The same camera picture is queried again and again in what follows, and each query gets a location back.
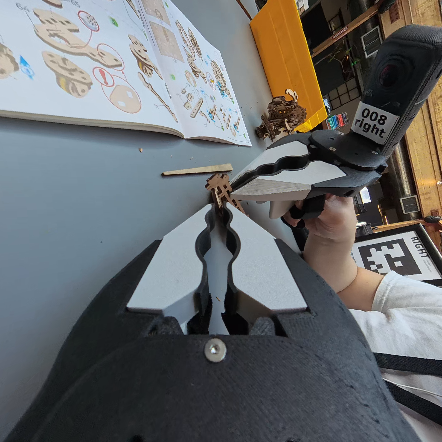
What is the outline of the long notched wooden part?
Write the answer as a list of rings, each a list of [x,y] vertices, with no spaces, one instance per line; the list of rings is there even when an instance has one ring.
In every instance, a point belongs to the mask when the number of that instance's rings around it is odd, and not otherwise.
[[[207,191],[211,193],[214,203],[222,205],[223,201],[230,201],[230,193],[232,188],[229,183],[229,175],[226,173],[215,173],[207,179],[205,185]]]

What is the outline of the assembled brown wooden model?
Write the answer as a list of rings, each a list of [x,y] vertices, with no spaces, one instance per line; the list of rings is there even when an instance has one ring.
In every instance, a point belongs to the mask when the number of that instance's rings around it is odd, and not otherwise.
[[[297,93],[287,88],[284,95],[273,97],[268,104],[268,123],[274,135],[279,135],[281,131],[292,134],[306,121],[307,110],[297,101]]]

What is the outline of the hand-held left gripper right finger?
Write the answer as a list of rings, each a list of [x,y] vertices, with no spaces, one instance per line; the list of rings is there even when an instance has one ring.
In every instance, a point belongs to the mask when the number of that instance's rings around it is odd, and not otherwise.
[[[228,264],[223,322],[229,334],[249,334],[259,318],[306,312],[308,305],[279,248],[285,243],[231,203],[224,204]]]

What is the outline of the open assembly instruction booklet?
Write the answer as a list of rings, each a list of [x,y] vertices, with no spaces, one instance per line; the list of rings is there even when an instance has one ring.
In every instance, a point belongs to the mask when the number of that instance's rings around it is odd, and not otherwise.
[[[171,1],[0,2],[1,116],[251,146],[221,53]]]

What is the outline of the person's right hand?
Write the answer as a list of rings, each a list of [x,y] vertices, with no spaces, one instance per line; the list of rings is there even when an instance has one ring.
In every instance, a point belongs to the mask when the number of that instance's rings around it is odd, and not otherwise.
[[[322,213],[317,218],[297,219],[287,212],[283,216],[290,226],[304,222],[308,237],[304,252],[320,247],[350,252],[355,241],[357,218],[352,198],[327,194]]]

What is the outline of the framed black-and-white marker sign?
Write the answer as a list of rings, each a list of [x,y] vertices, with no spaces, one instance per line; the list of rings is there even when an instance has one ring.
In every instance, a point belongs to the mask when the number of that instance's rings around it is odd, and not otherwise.
[[[442,286],[441,254],[422,224],[358,236],[351,256],[359,267],[381,275],[394,271]]]

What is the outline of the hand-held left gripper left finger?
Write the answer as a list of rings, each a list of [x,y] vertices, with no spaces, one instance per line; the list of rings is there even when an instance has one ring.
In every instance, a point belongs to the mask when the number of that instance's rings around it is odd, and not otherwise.
[[[209,306],[205,254],[211,248],[216,210],[207,204],[161,240],[127,303],[131,312],[175,318],[184,334],[193,333]]]

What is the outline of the person's right forearm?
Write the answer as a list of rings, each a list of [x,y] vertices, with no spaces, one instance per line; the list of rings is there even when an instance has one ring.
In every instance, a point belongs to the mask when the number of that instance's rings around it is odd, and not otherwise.
[[[358,267],[351,257],[352,245],[353,240],[335,241],[312,235],[307,239],[303,258],[346,307],[370,311],[384,276]]]

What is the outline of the tapered wooden stick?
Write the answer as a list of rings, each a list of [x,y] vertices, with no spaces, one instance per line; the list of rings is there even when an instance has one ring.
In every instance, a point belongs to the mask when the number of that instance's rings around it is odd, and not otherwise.
[[[216,173],[216,172],[231,172],[233,167],[230,163],[202,166],[190,169],[178,169],[172,171],[164,171],[161,176],[174,176],[182,174],[206,174],[206,173]]]

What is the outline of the silver air duct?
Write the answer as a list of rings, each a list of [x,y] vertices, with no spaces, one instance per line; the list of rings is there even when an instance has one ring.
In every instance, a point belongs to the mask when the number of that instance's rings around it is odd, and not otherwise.
[[[395,209],[399,222],[417,220],[419,215],[415,213],[404,213],[401,205],[401,198],[416,195],[416,186],[412,174],[411,163],[407,151],[405,138],[396,145],[388,161],[388,185],[392,207]]]

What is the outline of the row of coloured pens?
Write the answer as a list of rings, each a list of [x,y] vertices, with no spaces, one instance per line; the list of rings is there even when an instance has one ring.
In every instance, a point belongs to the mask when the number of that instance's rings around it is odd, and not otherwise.
[[[349,119],[346,112],[330,115],[325,123],[328,130],[336,130],[343,128],[349,124]]]

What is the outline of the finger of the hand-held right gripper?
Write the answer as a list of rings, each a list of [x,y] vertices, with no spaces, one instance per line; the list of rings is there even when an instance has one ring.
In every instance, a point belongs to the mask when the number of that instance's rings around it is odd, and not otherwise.
[[[312,185],[345,176],[335,165],[314,161],[304,169],[260,175],[233,191],[231,196],[247,201],[298,201],[307,197]]]
[[[307,145],[300,141],[291,141],[265,150],[232,178],[230,185],[233,190],[237,190],[258,176],[274,175],[285,170],[300,170],[308,163]]]

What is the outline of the wooden part with wheel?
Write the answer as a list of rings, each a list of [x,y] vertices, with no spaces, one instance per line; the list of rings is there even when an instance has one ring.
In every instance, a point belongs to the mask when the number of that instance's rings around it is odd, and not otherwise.
[[[246,212],[244,211],[243,207],[241,206],[241,204],[238,201],[236,201],[235,199],[231,198],[230,195],[218,193],[218,190],[215,189],[213,191],[213,196],[214,196],[214,202],[216,202],[216,204],[218,206],[218,211],[220,214],[224,214],[224,203],[229,203],[233,207],[238,209],[241,213],[248,216],[246,214]]]

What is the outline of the yellow plastic bin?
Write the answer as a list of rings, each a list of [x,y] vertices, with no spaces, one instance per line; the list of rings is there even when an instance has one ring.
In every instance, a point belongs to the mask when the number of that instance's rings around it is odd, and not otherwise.
[[[294,0],[269,0],[250,22],[273,97],[295,91],[306,109],[296,131],[306,133],[327,117],[312,58]]]

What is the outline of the white vent grille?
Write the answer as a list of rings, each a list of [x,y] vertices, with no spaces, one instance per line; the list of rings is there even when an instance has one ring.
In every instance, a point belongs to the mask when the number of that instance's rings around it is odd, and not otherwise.
[[[365,58],[375,56],[382,44],[382,36],[379,26],[374,27],[370,31],[361,36],[362,49]]]

